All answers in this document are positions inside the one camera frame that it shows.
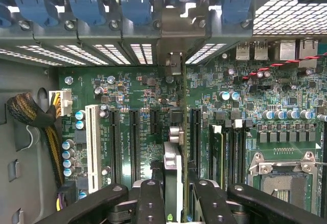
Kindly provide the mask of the empty black RAM slot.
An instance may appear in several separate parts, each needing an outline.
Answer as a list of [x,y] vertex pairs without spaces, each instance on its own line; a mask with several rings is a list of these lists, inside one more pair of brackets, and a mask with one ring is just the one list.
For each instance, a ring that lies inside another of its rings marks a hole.
[[244,182],[244,122],[230,121],[226,131],[226,188],[231,184]]

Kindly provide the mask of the long black expansion slot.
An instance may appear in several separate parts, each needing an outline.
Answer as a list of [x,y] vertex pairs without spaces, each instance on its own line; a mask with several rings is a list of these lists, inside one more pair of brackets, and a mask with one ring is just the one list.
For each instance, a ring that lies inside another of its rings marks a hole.
[[114,183],[121,182],[121,146],[120,116],[118,109],[109,110],[109,142],[111,146],[111,179]]
[[131,180],[133,184],[135,181],[141,179],[139,109],[131,109],[129,111],[129,123],[130,123]]
[[190,112],[190,149],[191,160],[194,162],[197,174],[201,174],[201,109],[192,108]]

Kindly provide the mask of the white PCI expansion slot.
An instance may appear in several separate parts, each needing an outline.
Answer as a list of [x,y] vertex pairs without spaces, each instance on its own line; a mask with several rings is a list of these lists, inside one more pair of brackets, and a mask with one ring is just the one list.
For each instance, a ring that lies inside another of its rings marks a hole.
[[102,188],[100,108],[85,106],[88,192]]

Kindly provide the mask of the short black expansion slot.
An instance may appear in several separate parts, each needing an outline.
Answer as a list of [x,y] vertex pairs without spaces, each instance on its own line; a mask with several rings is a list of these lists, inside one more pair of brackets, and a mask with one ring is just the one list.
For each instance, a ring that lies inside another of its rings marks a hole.
[[154,108],[150,110],[150,133],[151,135],[160,134],[160,110]]

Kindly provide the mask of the metal CPU socket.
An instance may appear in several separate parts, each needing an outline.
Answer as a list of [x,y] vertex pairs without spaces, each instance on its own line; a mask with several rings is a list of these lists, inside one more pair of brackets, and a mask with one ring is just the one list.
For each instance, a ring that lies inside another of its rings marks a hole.
[[298,159],[266,159],[255,152],[249,163],[246,183],[282,201],[320,214],[321,170],[313,151]]

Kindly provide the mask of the green motherboard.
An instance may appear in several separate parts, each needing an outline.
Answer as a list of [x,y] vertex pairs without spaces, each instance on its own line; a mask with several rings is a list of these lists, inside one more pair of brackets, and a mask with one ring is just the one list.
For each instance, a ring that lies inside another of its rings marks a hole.
[[[267,159],[298,159],[313,151],[321,170],[319,216],[327,219],[327,54],[316,68],[266,67],[223,54],[205,66],[187,68],[188,163],[190,112],[201,109],[201,179],[226,190],[226,129],[244,122],[244,184],[249,163],[259,151]],[[102,187],[111,179],[109,110],[120,116],[121,184],[131,187],[129,111],[139,109],[141,179],[152,176],[153,161],[163,163],[169,127],[181,121],[176,111],[178,81],[161,67],[73,67],[59,73],[62,90],[72,92],[72,115],[62,119],[63,174],[79,198],[89,194],[85,106],[100,108]],[[150,133],[150,110],[160,110],[160,134]]]

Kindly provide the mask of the white power connector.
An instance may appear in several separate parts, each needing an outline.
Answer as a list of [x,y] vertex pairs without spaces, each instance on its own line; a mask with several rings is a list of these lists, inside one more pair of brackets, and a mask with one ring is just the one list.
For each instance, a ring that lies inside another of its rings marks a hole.
[[72,92],[70,90],[49,91],[50,107],[54,108],[55,118],[72,113]]

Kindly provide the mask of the gray PC case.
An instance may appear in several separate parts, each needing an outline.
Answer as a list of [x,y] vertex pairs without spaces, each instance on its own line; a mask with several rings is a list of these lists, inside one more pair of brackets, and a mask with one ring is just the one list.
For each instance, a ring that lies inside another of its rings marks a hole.
[[0,224],[36,224],[91,194],[79,198],[64,177],[64,116],[55,118],[49,91],[62,90],[59,73],[66,68],[161,67],[165,72],[157,50],[163,9],[178,8],[182,18],[191,9],[205,13],[199,23],[205,36],[191,44],[187,68],[225,53],[236,60],[241,42],[267,42],[268,60],[261,61],[266,67],[301,69],[302,59],[279,60],[282,40],[318,40],[317,55],[308,59],[327,54],[327,0],[252,0],[249,19],[238,24],[223,23],[221,0],[175,5],[150,0],[152,20],[144,26],[123,16],[121,0],[103,0],[106,22],[99,26],[78,20],[69,0],[55,2],[59,23],[43,28],[24,18],[15,0],[0,0],[12,18],[9,28],[0,28]]

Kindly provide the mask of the silver USB port block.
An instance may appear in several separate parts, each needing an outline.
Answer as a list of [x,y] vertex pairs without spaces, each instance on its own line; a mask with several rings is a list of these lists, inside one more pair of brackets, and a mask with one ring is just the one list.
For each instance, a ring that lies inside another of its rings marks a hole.
[[236,60],[268,60],[267,42],[241,42],[236,47]]

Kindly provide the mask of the silver ethernet port block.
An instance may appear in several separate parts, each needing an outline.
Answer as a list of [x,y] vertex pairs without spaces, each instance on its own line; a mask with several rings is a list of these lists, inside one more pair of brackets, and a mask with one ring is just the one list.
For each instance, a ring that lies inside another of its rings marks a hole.
[[294,39],[294,40],[282,40],[279,44],[279,57],[280,61],[291,61],[302,59],[299,61],[299,68],[316,68],[317,60],[308,59],[318,53],[318,40],[306,38],[306,39]]

